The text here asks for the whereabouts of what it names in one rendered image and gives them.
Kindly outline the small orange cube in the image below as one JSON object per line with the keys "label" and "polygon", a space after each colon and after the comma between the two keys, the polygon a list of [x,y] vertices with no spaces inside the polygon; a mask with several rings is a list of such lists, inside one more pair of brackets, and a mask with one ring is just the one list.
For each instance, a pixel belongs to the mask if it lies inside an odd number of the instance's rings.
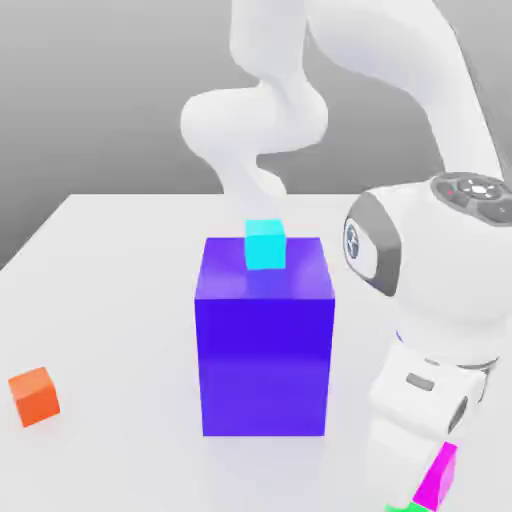
{"label": "small orange cube", "polygon": [[12,377],[8,384],[23,427],[60,413],[55,385],[45,367]]}

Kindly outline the small cyan cube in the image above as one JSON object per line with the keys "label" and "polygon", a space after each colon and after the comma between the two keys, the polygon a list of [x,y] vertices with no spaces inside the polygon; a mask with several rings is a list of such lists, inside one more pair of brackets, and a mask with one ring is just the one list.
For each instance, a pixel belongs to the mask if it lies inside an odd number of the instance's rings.
{"label": "small cyan cube", "polygon": [[286,235],[279,219],[245,221],[244,255],[249,270],[283,269]]}

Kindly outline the small magenta cube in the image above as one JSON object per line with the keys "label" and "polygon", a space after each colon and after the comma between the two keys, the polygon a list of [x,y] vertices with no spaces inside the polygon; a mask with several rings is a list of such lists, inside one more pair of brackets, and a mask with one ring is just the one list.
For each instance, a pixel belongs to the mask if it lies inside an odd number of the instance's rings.
{"label": "small magenta cube", "polygon": [[445,442],[417,489],[414,512],[437,512],[454,480],[457,446]]}

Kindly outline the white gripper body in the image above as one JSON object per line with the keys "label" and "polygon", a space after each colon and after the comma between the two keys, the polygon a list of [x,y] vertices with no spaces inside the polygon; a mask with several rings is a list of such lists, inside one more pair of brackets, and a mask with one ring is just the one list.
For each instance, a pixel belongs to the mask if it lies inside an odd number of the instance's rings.
{"label": "white gripper body", "polygon": [[442,442],[396,424],[371,424],[366,474],[374,501],[406,508],[437,456]]}

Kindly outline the large purple box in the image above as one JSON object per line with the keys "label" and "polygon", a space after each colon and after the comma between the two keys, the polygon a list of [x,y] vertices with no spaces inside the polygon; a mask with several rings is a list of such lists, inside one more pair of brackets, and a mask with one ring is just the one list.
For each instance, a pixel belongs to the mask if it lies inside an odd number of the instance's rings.
{"label": "large purple box", "polygon": [[209,238],[194,298],[206,436],[325,432],[335,294],[322,243],[290,238],[250,270],[241,238]]}

